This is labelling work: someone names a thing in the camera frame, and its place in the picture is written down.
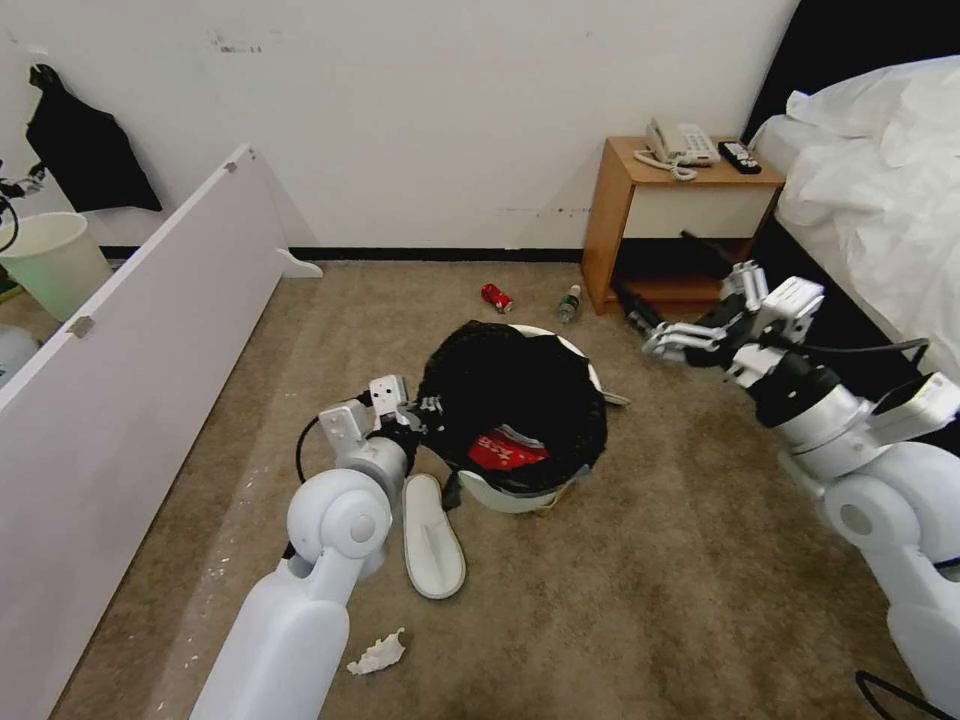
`red packaging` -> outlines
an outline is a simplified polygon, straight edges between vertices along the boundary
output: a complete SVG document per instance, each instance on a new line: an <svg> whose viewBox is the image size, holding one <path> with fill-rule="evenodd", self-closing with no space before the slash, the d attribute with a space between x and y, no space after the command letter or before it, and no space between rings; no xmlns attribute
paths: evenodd
<svg viewBox="0 0 960 720"><path fill-rule="evenodd" d="M510 308L513 307L513 300L510 299L510 296L493 283L487 283L480 288L480 297L493 305L500 314L510 312Z"/></svg>
<svg viewBox="0 0 960 720"><path fill-rule="evenodd" d="M485 470L506 472L550 457L546 448L524 445L500 428L479 435L467 455Z"/></svg>

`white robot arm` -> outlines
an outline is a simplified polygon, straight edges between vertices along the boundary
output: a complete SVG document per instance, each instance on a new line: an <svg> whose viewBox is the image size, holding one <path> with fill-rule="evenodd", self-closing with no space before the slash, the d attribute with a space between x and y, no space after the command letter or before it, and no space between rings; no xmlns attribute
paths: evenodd
<svg viewBox="0 0 960 720"><path fill-rule="evenodd" d="M643 350L720 366L784 441L781 463L833 529L864 556L890 600L890 634L927 699L960 716L960 459L903 442L950 423L960 388L933 373L878 405L806 355L823 288L790 278L768 292L754 263L734 266L703 324L664 323L618 290Z"/></svg>
<svg viewBox="0 0 960 720"><path fill-rule="evenodd" d="M247 595L192 720L316 720L346 647L346 603L376 571L409 464L403 379L370 384L376 420L349 400L318 416L337 467L307 480L287 512L295 550Z"/></svg>

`metal hinge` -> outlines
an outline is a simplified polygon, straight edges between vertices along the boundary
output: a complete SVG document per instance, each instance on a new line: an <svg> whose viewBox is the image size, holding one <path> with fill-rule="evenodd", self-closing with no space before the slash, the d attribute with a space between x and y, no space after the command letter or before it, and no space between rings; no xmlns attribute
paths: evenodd
<svg viewBox="0 0 960 720"><path fill-rule="evenodd" d="M67 332L82 338L93 329L94 324L92 317L89 315L81 315L71 323L70 327L67 328Z"/></svg>

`carpet floor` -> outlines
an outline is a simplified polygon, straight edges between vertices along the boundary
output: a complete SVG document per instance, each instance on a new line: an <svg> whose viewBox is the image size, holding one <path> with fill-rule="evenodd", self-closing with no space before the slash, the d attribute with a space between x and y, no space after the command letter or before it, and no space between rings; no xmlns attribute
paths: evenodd
<svg viewBox="0 0 960 720"><path fill-rule="evenodd" d="M187 717L285 545L303 424L379 375L416 387L471 318L562 329L633 404L609 410L595 472L549 513L501 515L464 494L450 516L467 560L454 598L414 592L394 528L386 565L350 600L323 718L867 718L855 669L913 687L885 598L778 468L749 399L719 371L642 356L620 317L589 304L560 326L576 266L326 270L278 287L55 718ZM485 282L515 299L506 318L481 301ZM313 434L308 472L331 459ZM446 477L426 451L416 469ZM401 625L413 637L400 664L360 679L342 669Z"/></svg>

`nightstand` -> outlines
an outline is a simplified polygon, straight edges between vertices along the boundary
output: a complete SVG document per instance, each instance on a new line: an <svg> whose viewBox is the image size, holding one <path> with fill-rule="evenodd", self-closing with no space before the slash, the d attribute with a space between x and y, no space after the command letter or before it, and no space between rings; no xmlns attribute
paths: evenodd
<svg viewBox="0 0 960 720"><path fill-rule="evenodd" d="M721 160L696 168L696 179L678 182L669 172L634 159L634 150L646 149L642 137L607 138L603 148L581 263L598 315L620 308L610 288L615 276L660 312L712 306L725 274L716 270L723 266L717 261L721 255L747 258L783 188L784 177L756 155L763 168L757 175L741 175ZM698 239L681 237L684 230ZM673 257L669 268L658 260L664 249ZM696 261L704 252L713 267Z"/></svg>

